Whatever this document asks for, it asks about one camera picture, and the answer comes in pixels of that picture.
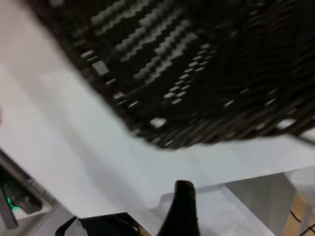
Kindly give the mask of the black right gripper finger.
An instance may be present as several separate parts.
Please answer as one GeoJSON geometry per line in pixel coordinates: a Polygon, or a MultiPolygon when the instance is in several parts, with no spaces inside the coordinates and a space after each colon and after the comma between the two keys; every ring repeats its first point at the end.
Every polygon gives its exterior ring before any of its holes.
{"type": "Polygon", "coordinates": [[[199,236],[195,188],[193,183],[178,180],[168,214],[158,236],[199,236]]]}

